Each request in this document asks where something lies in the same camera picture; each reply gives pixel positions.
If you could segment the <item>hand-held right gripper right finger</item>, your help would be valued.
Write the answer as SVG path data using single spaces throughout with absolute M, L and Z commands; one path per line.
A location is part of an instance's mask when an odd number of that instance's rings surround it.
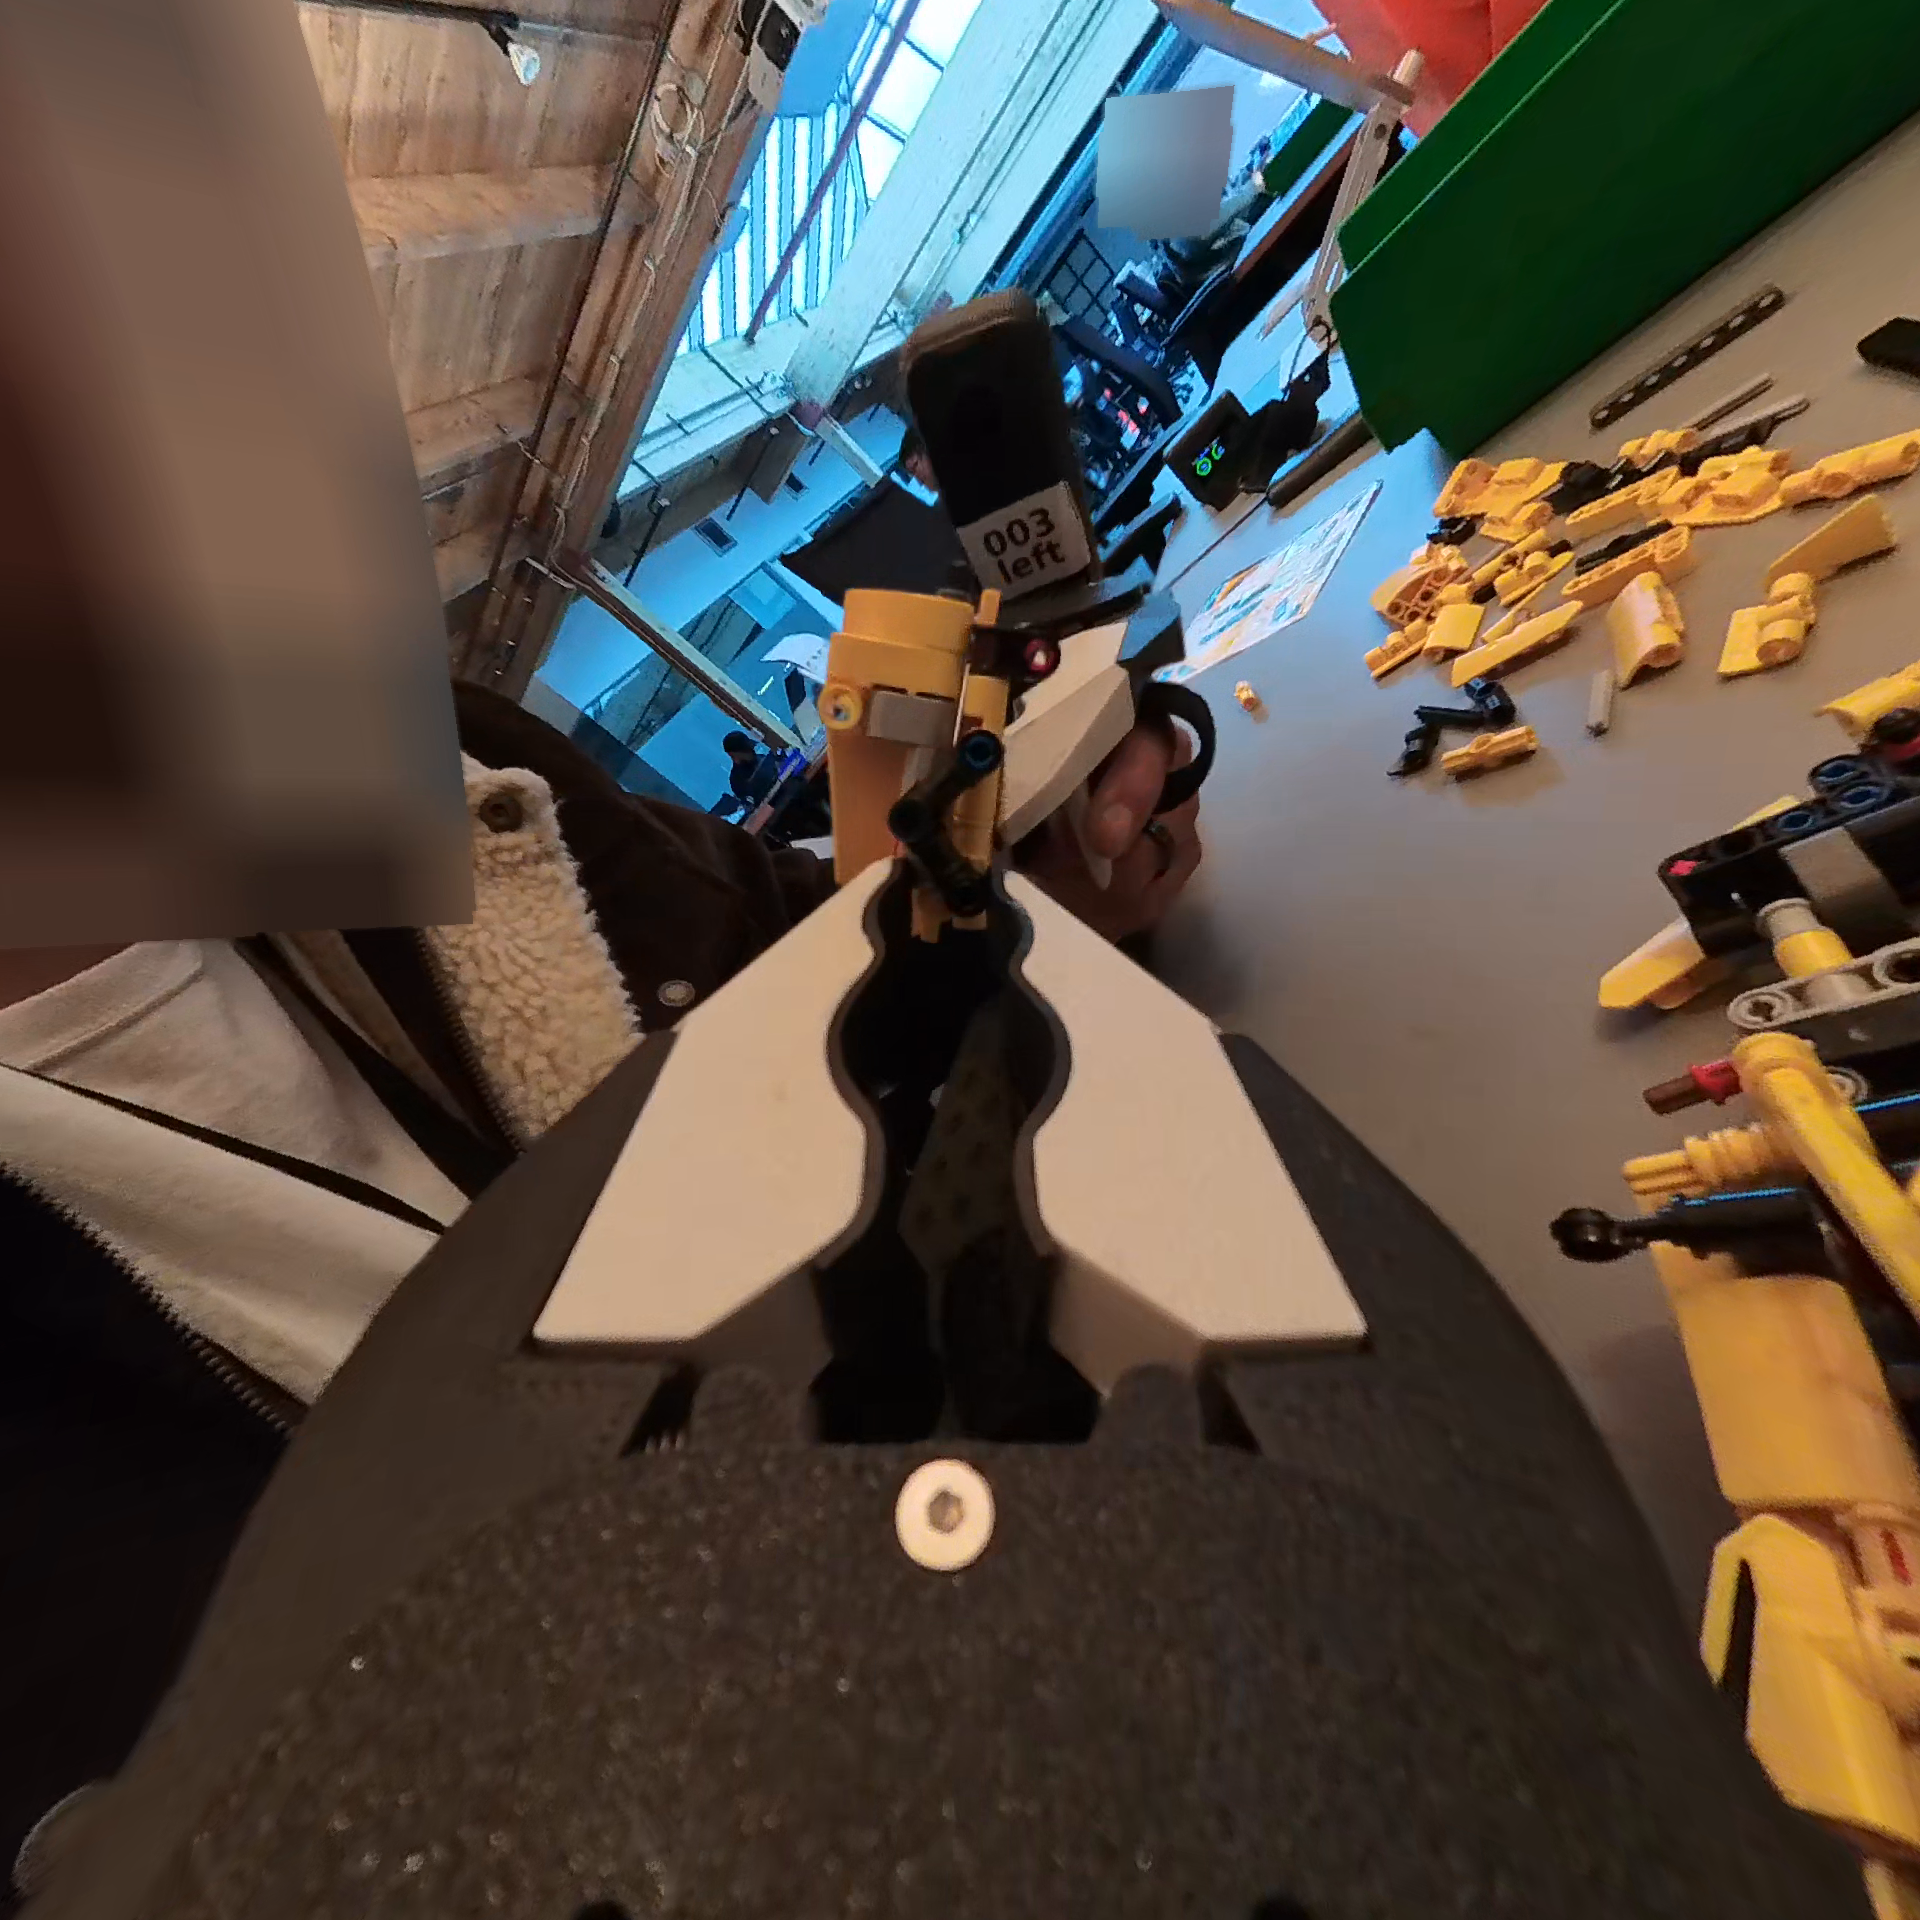
M 998 887 L 1016 1203 L 1047 1345 L 1099 1395 L 1140 1370 L 1356 1353 L 1362 1307 L 1230 1040 L 1032 881 Z

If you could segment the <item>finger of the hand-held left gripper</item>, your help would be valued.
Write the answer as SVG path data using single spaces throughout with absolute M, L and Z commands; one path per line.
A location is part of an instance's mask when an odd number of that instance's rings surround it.
M 1089 787 L 1136 722 L 1136 694 L 1120 663 L 1124 623 L 1073 634 L 1056 671 L 1025 699 L 1003 734 L 998 837 L 1025 842 Z

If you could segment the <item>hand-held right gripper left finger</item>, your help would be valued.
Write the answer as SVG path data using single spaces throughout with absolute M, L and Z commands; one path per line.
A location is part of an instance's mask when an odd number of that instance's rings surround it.
M 551 1353 L 823 1370 L 817 1265 L 879 1213 L 880 1151 L 834 1053 L 880 962 L 867 869 L 682 1021 L 532 1323 Z

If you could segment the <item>yellow brick subassembly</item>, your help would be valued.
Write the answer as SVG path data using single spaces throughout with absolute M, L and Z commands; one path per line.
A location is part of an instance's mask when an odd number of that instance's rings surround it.
M 855 591 L 819 696 L 839 883 L 895 861 L 910 930 L 983 930 L 1002 840 L 1007 734 L 1060 645 L 1002 615 L 1002 597 Z

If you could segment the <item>yellow brick car model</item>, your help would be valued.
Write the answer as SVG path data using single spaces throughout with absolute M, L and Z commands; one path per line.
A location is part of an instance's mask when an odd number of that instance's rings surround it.
M 1678 922 L 1599 990 L 1672 1010 L 1770 958 L 1728 1049 L 1643 1094 L 1745 1121 L 1625 1165 L 1636 1213 L 1552 1237 L 1652 1261 L 1737 1519 L 1700 1661 L 1784 1801 L 1854 1850 L 1870 1912 L 1916 1915 L 1916 667 L 1824 713 L 1850 752 L 1668 856 Z

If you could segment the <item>person's left hand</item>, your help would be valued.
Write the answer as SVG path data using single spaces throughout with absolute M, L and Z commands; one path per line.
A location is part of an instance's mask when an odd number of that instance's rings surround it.
M 1096 769 L 1079 821 L 1050 817 L 1022 842 L 1017 867 L 1099 938 L 1143 939 L 1203 862 L 1198 801 L 1156 813 L 1167 781 L 1191 759 L 1177 722 L 1132 728 Z

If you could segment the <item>colourful printed leaflet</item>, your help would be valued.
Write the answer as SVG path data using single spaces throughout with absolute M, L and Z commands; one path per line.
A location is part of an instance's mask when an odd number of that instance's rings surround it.
M 1182 659 L 1156 671 L 1154 682 L 1188 683 L 1304 621 L 1344 560 L 1382 490 L 1384 486 L 1374 483 L 1331 517 L 1216 589 L 1185 624 Z

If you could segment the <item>black device green display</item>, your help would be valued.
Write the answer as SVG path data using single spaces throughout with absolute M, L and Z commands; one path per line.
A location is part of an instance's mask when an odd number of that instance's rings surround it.
M 1169 441 L 1163 466 L 1194 501 L 1224 512 L 1241 496 L 1241 443 L 1249 429 L 1244 403 L 1225 392 Z

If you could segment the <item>pile of yellow brick pieces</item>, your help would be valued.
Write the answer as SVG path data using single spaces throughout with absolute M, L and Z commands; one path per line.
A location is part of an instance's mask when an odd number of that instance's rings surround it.
M 1713 673 L 1726 683 L 1794 663 L 1824 583 L 1900 544 L 1883 491 L 1916 478 L 1919 433 L 1801 465 L 1777 441 L 1791 417 L 1777 408 L 1719 431 L 1652 431 L 1603 465 L 1529 455 L 1457 465 L 1426 542 L 1372 600 L 1386 638 L 1364 657 L 1370 680 L 1426 665 L 1450 689 L 1416 711 L 1390 777 L 1438 771 L 1467 783 L 1536 755 L 1540 738 L 1520 721 L 1512 683 L 1585 630 L 1604 640 L 1585 730 L 1604 736 L 1622 694 L 1689 654 L 1681 585 L 1700 565 L 1703 538 L 1784 514 L 1807 514 L 1809 528 L 1728 615 Z

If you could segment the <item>green plastic bin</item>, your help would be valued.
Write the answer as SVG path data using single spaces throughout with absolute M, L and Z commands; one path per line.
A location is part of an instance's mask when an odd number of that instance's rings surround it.
M 1916 3 L 1545 5 L 1339 229 L 1361 418 L 1473 454 L 1916 105 Z

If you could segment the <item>long black brick beam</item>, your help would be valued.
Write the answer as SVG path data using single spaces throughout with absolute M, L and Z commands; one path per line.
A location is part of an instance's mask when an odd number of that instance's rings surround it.
M 1728 345 L 1782 314 L 1787 303 L 1791 296 L 1784 287 L 1775 281 L 1762 285 L 1762 288 L 1719 314 L 1715 323 L 1689 335 L 1682 344 L 1647 363 L 1641 373 L 1634 373 L 1595 401 L 1588 411 L 1592 433 L 1603 433 L 1641 409 L 1648 401 L 1666 394 L 1678 379 L 1706 367 L 1719 353 L 1726 353 Z

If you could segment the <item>wooden frame stand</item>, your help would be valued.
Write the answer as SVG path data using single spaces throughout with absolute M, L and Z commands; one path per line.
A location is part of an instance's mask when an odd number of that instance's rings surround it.
M 1195 47 L 1362 115 L 1339 178 L 1328 232 L 1299 303 L 1307 342 L 1324 353 L 1334 353 L 1337 330 L 1331 315 L 1331 301 L 1346 275 L 1339 232 L 1377 189 L 1386 169 L 1395 134 L 1416 103 L 1425 77 L 1425 56 L 1419 50 L 1407 50 L 1390 72 L 1377 72 L 1346 56 L 1328 53 L 1322 40 L 1276 31 L 1227 5 L 1156 3 L 1154 9 Z

